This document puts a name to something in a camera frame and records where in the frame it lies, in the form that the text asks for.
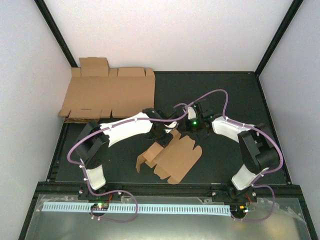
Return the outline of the brown cardboard box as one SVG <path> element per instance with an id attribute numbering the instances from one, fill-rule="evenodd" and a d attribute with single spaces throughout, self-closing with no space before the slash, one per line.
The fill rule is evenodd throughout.
<path id="1" fill-rule="evenodd" d="M 154 142 L 136 160 L 136 170 L 139 173 L 141 165 L 146 164 L 160 179 L 167 179 L 171 185 L 182 181 L 191 168 L 202 156 L 202 148 L 188 135 L 182 136 L 177 130 L 169 133 L 173 139 L 166 147 Z"/>

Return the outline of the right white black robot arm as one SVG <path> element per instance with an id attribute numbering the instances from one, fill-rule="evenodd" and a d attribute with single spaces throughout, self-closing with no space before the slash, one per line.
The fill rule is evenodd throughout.
<path id="1" fill-rule="evenodd" d="M 245 189 L 258 177 L 280 165 L 281 152 L 275 146 L 267 125 L 237 122 L 227 116 L 213 114 L 211 110 L 204 111 L 199 103 L 184 105 L 182 109 L 186 113 L 184 119 L 186 132 L 213 132 L 239 144 L 243 164 L 231 178 L 233 185 L 227 189 L 230 200 L 240 201 L 246 195 Z"/>

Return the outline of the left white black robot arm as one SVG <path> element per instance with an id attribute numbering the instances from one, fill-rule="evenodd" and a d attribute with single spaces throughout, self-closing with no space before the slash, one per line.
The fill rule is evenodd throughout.
<path id="1" fill-rule="evenodd" d="M 103 199 L 108 192 L 102 164 L 92 166 L 90 163 L 103 145 L 108 148 L 114 144 L 136 135 L 146 135 L 166 147 L 172 139 L 169 136 L 179 125 L 182 116 L 166 116 L 154 108 L 145 108 L 134 116 L 109 122 L 89 122 L 80 133 L 75 145 L 67 154 L 71 162 L 73 152 L 79 156 L 79 165 L 84 173 L 84 181 L 89 184 L 89 193 L 97 200 Z"/>

